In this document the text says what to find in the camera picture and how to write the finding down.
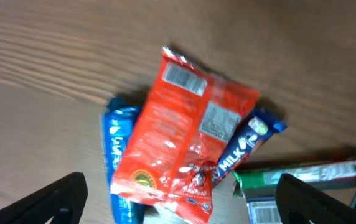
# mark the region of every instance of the red candy package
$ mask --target red candy package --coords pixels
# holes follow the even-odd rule
[[[190,223],[207,223],[213,209],[212,171],[259,95],[163,47],[157,80],[111,193],[166,208]]]

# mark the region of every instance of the brown wooden surface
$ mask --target brown wooden surface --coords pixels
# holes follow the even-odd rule
[[[169,43],[287,109],[251,159],[356,144],[356,1],[0,0],[0,208],[83,171],[82,223],[111,223],[102,105],[150,86]],[[211,223],[248,223],[231,186]]]

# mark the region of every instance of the yellow circular logo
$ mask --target yellow circular logo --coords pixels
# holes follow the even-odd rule
[[[156,180],[154,177],[148,173],[146,170],[137,170],[131,175],[131,180],[136,184],[150,187],[150,188],[157,188]]]

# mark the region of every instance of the wooden table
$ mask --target wooden table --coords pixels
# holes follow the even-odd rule
[[[100,114],[151,86],[170,43],[287,109],[251,159],[356,144],[355,1],[0,0],[0,208],[82,171],[82,223],[112,223]],[[231,187],[211,223],[248,223]],[[354,189],[329,193],[349,203]]]

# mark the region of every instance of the blue candy wrapper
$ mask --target blue candy wrapper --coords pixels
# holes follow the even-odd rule
[[[121,161],[140,112],[140,106],[130,106],[121,98],[112,98],[107,106],[107,112],[101,118],[108,188],[110,188],[112,176]],[[113,194],[110,194],[110,203],[117,224],[143,222],[144,205],[130,202]]]
[[[286,122],[278,119],[265,107],[255,108],[242,121],[223,151],[212,176],[215,187],[242,160],[260,147],[273,134],[286,129]]]

